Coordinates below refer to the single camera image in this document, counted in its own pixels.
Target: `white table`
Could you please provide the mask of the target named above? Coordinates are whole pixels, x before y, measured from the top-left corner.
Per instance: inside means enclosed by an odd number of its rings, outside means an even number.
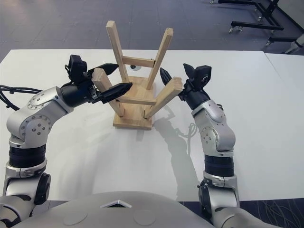
[[[128,56],[154,58],[154,50],[126,50]],[[0,64],[0,82],[47,89],[68,81],[64,64],[80,55],[93,68],[115,62],[112,50],[12,50]],[[186,80],[182,64],[212,66],[206,91],[224,106],[234,130],[235,173],[241,200],[304,197],[304,108],[289,93],[263,52],[168,51],[162,67]],[[148,76],[148,68],[129,75]],[[118,70],[110,76],[120,82]],[[160,76],[157,93],[163,88]],[[30,95],[8,95],[17,106]],[[8,160],[6,120],[12,110],[0,104],[0,183]],[[179,201],[198,201],[196,185],[204,162],[199,133],[187,138],[191,110],[175,98],[153,119],[151,131],[112,127],[114,112],[102,103],[84,104],[53,127],[47,143],[49,200],[71,200],[117,190],[159,193]]]
[[[267,58],[296,96],[304,95],[304,56],[266,54]]]

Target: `metal frame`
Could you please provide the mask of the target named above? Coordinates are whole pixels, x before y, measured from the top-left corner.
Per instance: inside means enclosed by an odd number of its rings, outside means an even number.
[[[297,37],[269,37],[265,46],[269,46],[274,42],[294,42]]]
[[[284,30],[284,27],[272,16],[273,11],[277,8],[277,3],[279,0],[273,0],[267,8],[263,6],[260,2],[248,1],[248,0],[218,0],[219,4],[229,3],[229,4],[241,4],[241,5],[254,5],[256,7],[256,11],[261,13],[261,16],[258,17],[258,23],[248,23],[242,21],[232,21],[231,28],[229,33],[233,31],[233,28],[239,26],[239,31],[242,30],[243,27],[255,28],[255,29],[268,29],[272,30],[272,33],[276,30]],[[269,25],[265,25],[260,23],[262,19],[265,18]]]

